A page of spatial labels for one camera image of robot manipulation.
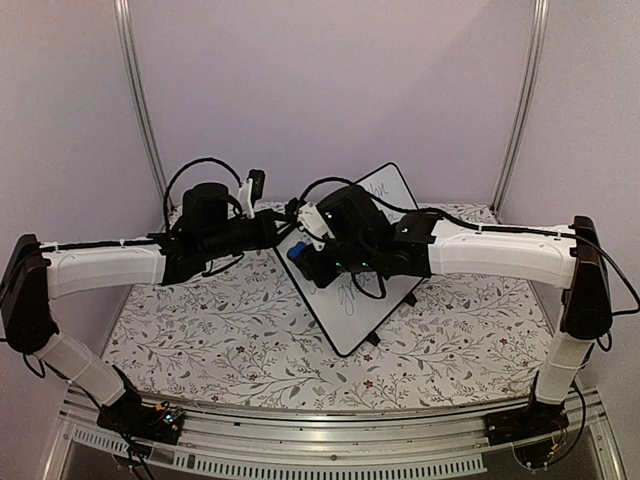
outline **vent grille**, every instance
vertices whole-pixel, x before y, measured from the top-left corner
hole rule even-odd
[[[108,432],[76,425],[74,441],[116,455],[126,455],[127,444]],[[379,467],[287,467],[248,464],[206,455],[175,452],[172,464],[148,460],[148,463],[209,477],[253,480],[411,480],[465,477],[486,472],[481,455],[469,455],[411,466]]]

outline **metal bar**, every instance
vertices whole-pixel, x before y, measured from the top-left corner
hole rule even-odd
[[[72,388],[68,393],[61,417],[96,435],[111,435],[117,440],[112,432],[95,425],[95,407],[75,390]],[[597,391],[589,389],[585,396],[586,424],[606,422]],[[483,408],[458,407],[448,409],[446,413],[440,411],[440,415],[423,410],[421,415],[413,412],[411,417],[406,416],[407,412],[393,411],[357,415],[349,412],[343,416],[290,412],[285,417],[257,408],[211,405],[193,409],[185,405],[187,419],[179,444],[175,447],[154,444],[153,448],[168,459],[191,456],[202,462],[254,468],[297,465],[322,472],[333,467],[352,472],[362,470],[363,466],[395,469],[397,465],[448,461],[511,448],[509,444],[489,446],[482,417],[488,412],[519,404],[522,400],[510,405],[506,402],[499,406],[484,405]],[[572,394],[567,399],[566,410],[570,418],[569,429],[575,431],[583,415],[577,395]]]
[[[598,422],[591,426],[591,436],[595,445],[596,455],[600,462],[602,474],[607,480],[626,480],[620,452],[611,429],[609,420]]]
[[[118,34],[120,36],[120,45],[122,47],[122,56],[131,88],[131,97],[138,118],[140,134],[147,154],[153,181],[158,191],[158,196],[162,201],[164,192],[167,188],[167,178],[164,173],[164,167],[160,159],[158,145],[156,143],[153,127],[151,125],[151,117],[147,106],[147,99],[142,87],[142,75],[138,64],[138,56],[136,53],[133,26],[131,22],[131,14],[129,12],[128,0],[114,0],[116,23],[118,25]],[[173,203],[169,199],[169,207],[173,208]]]
[[[42,480],[60,480],[69,447],[71,446],[73,425],[57,418],[53,428],[56,431],[56,437],[49,451],[47,463],[42,473]]]
[[[522,82],[522,90],[520,92],[520,101],[518,103],[516,118],[509,137],[509,143],[507,144],[507,153],[502,165],[498,184],[493,195],[493,201],[491,202],[491,209],[497,217],[500,217],[502,207],[504,206],[507,191],[509,189],[509,183],[511,182],[511,177],[513,176],[513,170],[518,157],[518,151],[520,150],[520,144],[522,143],[522,138],[524,136],[536,78],[540,68],[540,58],[542,57],[542,47],[544,45],[544,36],[547,28],[548,10],[548,0],[536,0],[525,76]]]

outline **blue motor cap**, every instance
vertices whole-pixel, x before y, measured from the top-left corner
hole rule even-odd
[[[307,247],[307,244],[304,243],[304,242],[296,243],[287,252],[287,258],[289,260],[291,260],[292,262],[295,261],[300,256],[300,254],[302,253],[302,250],[304,250],[306,247]]]

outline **floral tablecloth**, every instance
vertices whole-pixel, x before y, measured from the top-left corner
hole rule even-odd
[[[441,207],[495,221],[483,205]],[[415,307],[377,330],[377,347],[340,358],[275,253],[254,252],[217,277],[134,287],[104,359],[141,390],[255,407],[385,410],[526,395],[551,338],[526,281],[435,276],[415,295]]]

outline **metal frame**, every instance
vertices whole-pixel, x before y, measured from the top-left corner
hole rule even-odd
[[[127,78],[131,87],[131,97],[135,106],[138,124],[140,126],[140,134],[144,142],[144,148],[147,153],[147,160],[153,175],[153,181],[156,185],[158,195],[162,201],[164,192],[167,188],[167,178],[164,173],[162,160],[158,151],[153,128],[151,126],[151,117],[149,108],[142,86],[142,75],[138,64],[138,56],[133,36],[133,26],[131,24],[131,14],[129,13],[128,0],[114,0],[116,22],[118,24],[118,33],[120,35],[120,44],[122,46],[122,56],[127,69]]]
[[[585,398],[586,425],[598,447],[602,474],[606,479],[624,479],[624,470],[598,392],[586,390]],[[168,397],[145,395],[145,401],[150,403],[164,399]],[[350,475],[352,479],[364,479],[366,472],[372,472],[371,478],[374,478],[374,471],[396,472],[398,480],[425,478],[416,475],[419,468],[466,463],[484,453],[511,448],[510,444],[489,446],[482,417],[489,412],[526,403],[526,399],[515,399],[471,405],[464,409],[443,407],[318,414],[210,402],[181,403],[178,398],[171,398],[171,401],[186,411],[184,433],[175,447],[154,444],[149,463],[216,478],[238,476],[229,475],[233,468],[238,474],[240,468],[259,468],[267,469],[271,478],[301,479],[304,472],[316,472],[320,478],[317,472],[323,472],[323,478],[327,480],[349,478]],[[568,397],[566,411],[571,422],[570,430],[575,431],[582,418],[582,405],[577,395]],[[45,480],[60,479],[72,441],[124,455],[118,437],[113,432],[98,428],[96,417],[94,405],[81,390],[72,387],[62,405],[61,428]],[[229,474],[221,472],[221,466],[228,467]],[[481,462],[476,466],[484,468]],[[403,468],[409,473],[401,474]]]
[[[542,47],[544,45],[544,36],[547,28],[547,16],[549,11],[548,0],[536,0],[533,25],[531,27],[531,40],[529,42],[529,52],[527,55],[527,66],[525,76],[522,82],[522,90],[520,92],[520,101],[516,118],[511,129],[509,143],[507,144],[507,153],[502,165],[498,184],[491,202],[491,209],[500,217],[500,212],[504,206],[504,202],[509,189],[509,183],[513,176],[513,170],[520,150],[520,144],[524,136],[524,130],[527,123],[527,117],[531,108],[531,100],[533,91],[540,68],[540,58],[542,57]]]

